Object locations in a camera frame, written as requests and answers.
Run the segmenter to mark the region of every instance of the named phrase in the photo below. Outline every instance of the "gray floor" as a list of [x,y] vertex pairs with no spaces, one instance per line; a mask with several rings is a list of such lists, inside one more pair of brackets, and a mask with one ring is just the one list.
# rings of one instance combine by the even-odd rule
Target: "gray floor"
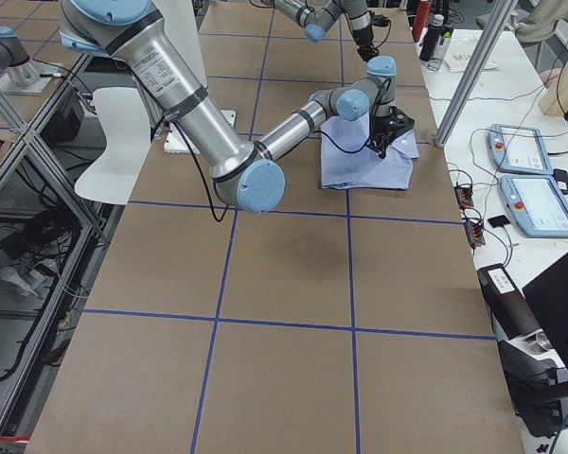
[[[475,18],[482,14],[489,14],[494,3],[487,0],[460,0],[458,3],[451,1],[453,13],[451,19],[456,22],[456,28],[476,29]],[[520,0],[518,8],[529,10],[530,4],[525,0]],[[535,45],[525,49],[526,55],[532,61],[535,60],[537,47]],[[545,71],[552,67],[562,67],[568,60],[568,52],[565,51],[563,43],[556,37],[551,38],[543,47],[539,71]]]

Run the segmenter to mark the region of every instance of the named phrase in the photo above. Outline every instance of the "robotic arm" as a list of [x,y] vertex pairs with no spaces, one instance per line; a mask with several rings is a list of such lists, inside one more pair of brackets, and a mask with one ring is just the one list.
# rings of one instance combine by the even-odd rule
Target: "robotic arm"
[[40,79],[40,73],[15,32],[7,26],[0,26],[0,75],[5,69],[10,80],[20,87],[27,87]]
[[364,0],[328,0],[320,12],[309,7],[306,1],[300,0],[261,0],[264,5],[273,7],[294,20],[305,29],[305,34],[314,43],[322,41],[327,31],[339,20],[342,14],[347,16],[351,35],[358,45],[358,53],[362,60],[370,61],[379,55],[379,49],[372,43],[374,34],[372,26],[388,26],[384,17],[373,22],[372,13]]
[[272,210],[284,194],[275,162],[333,115],[353,120],[391,114],[395,62],[378,57],[351,87],[318,92],[260,141],[241,140],[164,33],[164,18],[150,0],[62,0],[62,40],[70,48],[106,53],[126,62],[210,163],[210,176],[227,204],[252,212]]

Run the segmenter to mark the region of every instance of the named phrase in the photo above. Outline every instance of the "white desk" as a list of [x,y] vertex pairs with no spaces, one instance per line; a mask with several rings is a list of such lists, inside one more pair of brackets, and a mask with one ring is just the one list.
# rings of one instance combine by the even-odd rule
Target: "white desk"
[[[454,36],[460,37],[471,34],[478,36],[479,33],[481,33],[479,30],[456,30]],[[503,33],[492,52],[491,58],[498,64],[497,70],[483,72],[470,97],[513,98],[542,86],[539,75],[513,33],[507,31]],[[439,125],[449,102],[437,99],[450,99],[453,96],[462,73],[451,73],[445,63],[437,72],[429,71],[424,64],[422,69],[431,98],[435,121]],[[489,128],[493,123],[504,123],[539,128],[543,135],[567,132],[568,125],[563,118],[545,116],[539,110],[538,100],[543,94],[544,90],[537,90],[532,95],[523,96],[513,101],[494,99],[469,101],[446,144],[447,161],[467,171],[475,183],[492,183],[493,178],[474,166],[471,161],[470,136],[473,131]],[[473,136],[475,162],[493,172],[495,165],[488,156],[486,134],[486,131],[479,131]],[[549,152],[568,150],[568,133],[555,139],[545,139],[544,142]],[[568,154],[551,157],[551,162],[553,167],[568,171]],[[454,182],[456,181],[455,173],[452,174]],[[459,176],[460,183],[467,181],[466,177]],[[498,187],[492,187],[488,191],[488,187],[485,185],[475,186],[473,201],[484,219],[506,213],[505,203]],[[513,257],[506,269],[519,288],[522,288],[568,251],[568,239],[526,238],[514,225],[507,226],[506,229],[512,242],[516,244],[513,248]],[[500,232],[500,229],[496,230],[499,232],[495,233],[507,242],[503,232]],[[506,254],[503,245],[489,234],[485,235],[487,245],[477,248],[475,251],[473,261],[476,269],[494,263],[502,263],[505,260]],[[551,445],[551,440],[531,437],[521,421],[520,426],[523,427],[522,433],[526,453],[534,453],[540,444]],[[568,454],[568,429],[564,430],[561,435],[555,452],[556,454]]]

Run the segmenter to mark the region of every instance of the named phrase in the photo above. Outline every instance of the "bottle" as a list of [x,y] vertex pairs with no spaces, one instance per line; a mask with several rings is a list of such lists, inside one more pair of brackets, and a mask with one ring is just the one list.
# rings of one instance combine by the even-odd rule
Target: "bottle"
[[446,51],[453,37],[453,26],[443,26],[442,31],[443,33],[440,35],[437,45],[435,46],[434,54],[427,62],[427,69],[431,71],[437,71],[442,65]]
[[437,45],[437,41],[442,34],[442,26],[444,24],[444,16],[441,14],[436,14],[434,19],[427,27],[427,33],[425,33],[425,37],[423,38],[423,42],[421,43],[421,50],[419,54],[419,58],[423,61],[429,61],[429,59],[434,54],[435,46]]

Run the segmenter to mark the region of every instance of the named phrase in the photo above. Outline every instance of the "table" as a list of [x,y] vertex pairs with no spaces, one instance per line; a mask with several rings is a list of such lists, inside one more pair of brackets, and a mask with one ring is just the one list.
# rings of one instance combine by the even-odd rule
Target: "table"
[[[406,17],[386,14],[411,189],[319,189],[311,138],[276,211],[218,224],[189,157],[155,143],[28,453],[523,452]],[[314,45],[211,5],[208,88],[240,135],[364,73],[343,24]]]
[[[478,38],[480,33],[479,30],[456,30],[454,37],[457,39]],[[544,143],[549,152],[568,150],[568,124],[560,117],[545,116],[539,110],[538,102],[544,94],[544,90],[539,88],[542,87],[541,79],[512,32],[503,32],[492,52],[491,59],[497,63],[497,70],[482,73],[470,96],[472,100],[467,103],[445,146],[446,159],[451,163],[450,168],[458,166],[469,172],[476,183],[492,183],[493,179],[485,171],[473,165],[470,154],[470,136],[473,131],[480,128],[487,129],[493,123],[522,124],[539,128],[544,135],[563,134],[555,138],[545,137]],[[448,106],[446,99],[452,97],[462,73],[451,73],[445,64],[437,72],[429,71],[425,66],[422,66],[422,70],[434,109],[435,121],[439,123]],[[530,92],[532,93],[528,96],[517,97]],[[486,170],[494,172],[495,165],[487,153],[486,134],[486,131],[478,131],[473,136],[475,162]],[[551,157],[551,163],[553,167],[568,171],[568,154]],[[452,172],[452,178],[454,182],[457,180],[456,172]],[[460,176],[459,181],[466,183],[468,180]],[[484,218],[505,213],[505,204],[498,187],[490,190],[486,186],[476,186],[473,200]],[[512,259],[506,269],[518,288],[522,288],[568,251],[568,239],[526,238],[513,225],[507,226],[506,229],[514,244]],[[506,237],[500,230],[498,232],[497,230],[499,229],[491,229],[507,243]],[[499,241],[492,235],[486,234],[486,242],[486,246],[477,248],[475,251],[473,261],[476,269],[502,263],[505,259],[505,249]],[[514,341],[514,344],[527,351],[523,343],[525,342]],[[551,357],[556,356],[551,354],[538,356],[539,359]],[[540,444],[550,443],[545,438],[531,437],[525,428],[523,439],[526,452],[534,452]],[[568,430],[564,431],[561,436],[556,453],[568,453]]]

